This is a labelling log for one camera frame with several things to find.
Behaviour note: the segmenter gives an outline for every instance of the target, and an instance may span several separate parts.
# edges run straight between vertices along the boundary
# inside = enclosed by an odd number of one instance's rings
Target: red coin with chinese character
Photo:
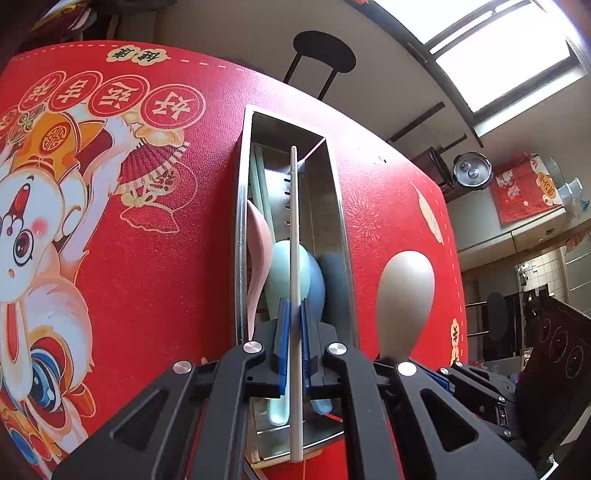
[[[193,125],[205,112],[205,98],[188,85],[163,85],[150,92],[142,103],[144,121],[155,128],[172,130]]]
[[[68,78],[60,87],[53,92],[49,99],[49,110],[62,112],[77,105],[90,96],[100,85],[103,76],[100,72],[89,70]]]
[[[59,70],[57,72],[51,72],[42,79],[37,80],[22,96],[18,104],[18,109],[21,112],[26,112],[43,103],[57,90],[65,78],[66,72]]]
[[[139,75],[121,75],[103,83],[88,100],[88,110],[96,116],[114,116],[140,103],[150,89]]]
[[[70,135],[72,130],[69,122],[60,122],[47,132],[41,139],[39,152],[43,155],[49,155],[60,148]]]
[[[10,127],[17,121],[18,118],[18,106],[15,105],[8,110],[2,117],[0,118],[0,138],[8,133]]]

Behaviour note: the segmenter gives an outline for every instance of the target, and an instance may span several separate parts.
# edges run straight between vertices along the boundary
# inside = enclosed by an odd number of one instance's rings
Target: stool leg
[[[291,62],[290,69],[287,70],[285,74],[285,78],[283,79],[283,83],[289,83],[291,76],[294,74],[294,70],[297,67],[298,62],[300,61],[301,55],[298,53],[294,57],[294,61]]]
[[[318,95],[318,100],[322,100],[324,98],[324,96],[326,95],[326,92],[328,91],[328,89],[330,87],[330,84],[335,79],[337,73],[338,72],[336,70],[333,70],[332,72],[330,72],[330,76],[329,76],[328,80],[326,80],[326,83],[322,87],[322,91],[320,92],[320,95]]]

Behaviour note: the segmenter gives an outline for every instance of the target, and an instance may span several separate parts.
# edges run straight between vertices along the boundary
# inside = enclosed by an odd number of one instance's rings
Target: ceiling
[[[436,103],[446,104],[396,144],[407,157],[469,135],[457,110],[419,63],[343,0],[178,0],[158,14],[154,41],[240,59],[283,80],[295,55],[293,38],[304,30],[330,33],[353,50],[355,69],[337,75],[324,101],[377,136],[387,139]],[[304,57],[290,84],[317,96],[330,71]],[[462,144],[462,151],[475,148],[473,138]]]

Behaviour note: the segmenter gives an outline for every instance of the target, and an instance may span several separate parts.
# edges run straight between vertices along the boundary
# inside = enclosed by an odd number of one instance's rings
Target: chinese character
[[[57,150],[64,143],[69,133],[70,127],[66,122],[53,127],[41,140],[41,152],[47,154]]]
[[[58,95],[57,99],[61,100],[62,103],[66,103],[70,98],[78,98],[87,83],[88,80],[76,80],[68,87],[65,94]]]
[[[131,88],[122,82],[115,82],[109,89],[109,95],[103,95],[100,98],[99,105],[113,105],[116,102],[115,108],[121,108],[120,102],[129,102],[131,92],[135,92],[136,90],[139,90],[139,88]]]
[[[129,55],[131,52],[133,52],[133,48],[129,48],[129,47],[121,47],[118,51],[116,51],[115,53],[113,53],[113,56],[116,59],[122,59],[123,57],[126,57],[127,55]]]
[[[39,97],[45,96],[47,94],[47,92],[51,89],[51,87],[55,84],[55,82],[56,82],[55,79],[47,79],[41,85],[37,85],[33,89],[33,91],[29,94],[29,96],[27,97],[27,102],[28,101],[35,102],[35,101],[37,101],[37,99]]]
[[[145,67],[169,58],[170,57],[166,55],[166,50],[163,48],[151,48],[149,50],[141,50],[137,52],[131,61]]]
[[[138,60],[146,60],[146,61],[153,61],[156,60],[160,56],[159,51],[151,51],[151,50],[142,50],[139,55],[137,55]]]
[[[125,61],[133,57],[141,48],[135,45],[123,45],[111,50],[107,54],[107,61]]]
[[[156,105],[160,105],[160,107],[152,110],[152,113],[156,115],[165,115],[168,113],[168,107],[170,107],[171,111],[173,112],[171,115],[172,118],[178,120],[178,116],[181,114],[181,112],[189,113],[191,111],[189,108],[189,102],[193,102],[194,100],[194,98],[185,100],[176,93],[170,92],[165,100],[157,100],[154,102]]]

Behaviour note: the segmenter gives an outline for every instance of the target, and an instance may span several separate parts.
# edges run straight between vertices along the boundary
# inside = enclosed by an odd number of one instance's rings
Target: window
[[[374,0],[356,7],[431,73],[470,127],[578,64],[531,0]]]

